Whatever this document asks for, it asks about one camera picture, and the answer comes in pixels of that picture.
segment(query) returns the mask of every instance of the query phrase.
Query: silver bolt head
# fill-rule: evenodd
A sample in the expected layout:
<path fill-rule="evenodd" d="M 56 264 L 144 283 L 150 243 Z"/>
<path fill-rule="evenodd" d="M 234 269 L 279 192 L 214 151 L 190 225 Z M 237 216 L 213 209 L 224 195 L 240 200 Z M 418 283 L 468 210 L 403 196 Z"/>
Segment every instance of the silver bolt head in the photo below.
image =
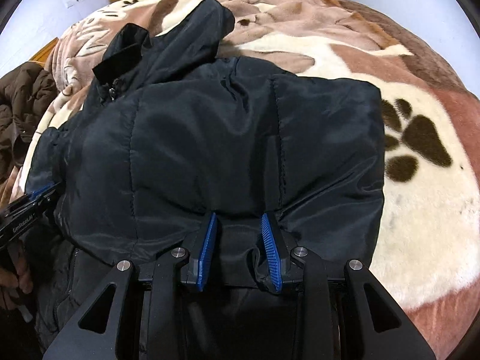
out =
<path fill-rule="evenodd" d="M 126 271 L 126 270 L 130 269 L 130 267 L 131 267 L 131 263 L 130 263 L 130 261 L 127 261 L 126 259 L 124 259 L 123 261 L 120 261 L 117 264 L 117 269 L 119 271 Z"/>
<path fill-rule="evenodd" d="M 305 257 L 307 254 L 308 254 L 308 249 L 306 247 L 303 247 L 303 246 L 297 246 L 294 250 L 293 250 L 293 253 L 297 256 L 297 257 Z"/>
<path fill-rule="evenodd" d="M 172 256 L 177 258 L 183 257 L 187 251 L 183 247 L 176 247 L 175 249 L 172 249 Z"/>
<path fill-rule="evenodd" d="M 349 262 L 350 268 L 352 268 L 354 271 L 359 271 L 360 269 L 363 268 L 363 264 L 358 261 L 357 259 L 351 259 Z"/>

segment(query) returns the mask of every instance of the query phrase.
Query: blanket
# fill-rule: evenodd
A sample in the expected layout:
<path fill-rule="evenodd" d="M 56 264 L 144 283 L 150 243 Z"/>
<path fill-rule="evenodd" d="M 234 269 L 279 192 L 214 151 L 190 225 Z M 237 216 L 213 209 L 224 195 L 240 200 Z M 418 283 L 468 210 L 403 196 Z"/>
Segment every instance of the blanket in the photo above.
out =
<path fill-rule="evenodd" d="M 81 110 L 126 23 L 162 35 L 201 0 L 124 0 L 66 30 L 46 69 L 60 95 L 6 192 L 23 193 L 38 137 Z M 253 56 L 299 76 L 351 78 L 382 93 L 385 207 L 370 270 L 445 359 L 480 309 L 480 103 L 449 64 L 390 18 L 348 0 L 219 0 L 236 18 L 218 56 Z"/>

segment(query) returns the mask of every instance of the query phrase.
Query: black puffer jacket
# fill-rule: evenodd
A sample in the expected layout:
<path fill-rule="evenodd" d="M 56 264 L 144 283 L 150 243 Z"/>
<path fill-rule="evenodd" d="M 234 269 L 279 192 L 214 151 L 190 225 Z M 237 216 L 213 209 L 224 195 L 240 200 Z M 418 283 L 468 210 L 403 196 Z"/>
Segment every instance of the black puffer jacket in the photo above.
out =
<path fill-rule="evenodd" d="M 27 191 L 66 188 L 55 211 L 66 241 L 38 287 L 45 345 L 109 265 L 155 259 L 206 210 L 222 223 L 231 285 L 256 286 L 265 211 L 326 259 L 370 262 L 383 207 L 379 90 L 215 59 L 233 26 L 215 0 L 162 37 L 125 26 L 94 69 L 83 111 L 42 135 Z"/>

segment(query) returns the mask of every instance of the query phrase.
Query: brown jacket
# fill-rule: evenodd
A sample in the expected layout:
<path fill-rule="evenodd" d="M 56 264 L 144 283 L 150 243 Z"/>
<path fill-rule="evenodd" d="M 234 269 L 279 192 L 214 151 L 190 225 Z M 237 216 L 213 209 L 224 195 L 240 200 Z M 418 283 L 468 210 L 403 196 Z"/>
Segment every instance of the brown jacket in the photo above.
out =
<path fill-rule="evenodd" d="M 25 62 L 0 79 L 0 183 L 21 166 L 37 125 L 57 96 L 51 73 Z"/>

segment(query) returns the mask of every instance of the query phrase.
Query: wall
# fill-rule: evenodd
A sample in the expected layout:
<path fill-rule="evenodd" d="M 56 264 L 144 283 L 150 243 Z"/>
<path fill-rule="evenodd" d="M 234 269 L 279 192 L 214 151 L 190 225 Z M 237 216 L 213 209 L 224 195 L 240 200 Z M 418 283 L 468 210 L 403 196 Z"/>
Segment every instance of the wall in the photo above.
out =
<path fill-rule="evenodd" d="M 62 0 L 22 0 L 0 34 L 0 77 L 60 37 L 73 23 L 109 3 L 84 0 L 66 8 Z"/>
<path fill-rule="evenodd" d="M 480 38 L 456 0 L 354 0 L 407 28 L 445 58 L 480 98 Z"/>

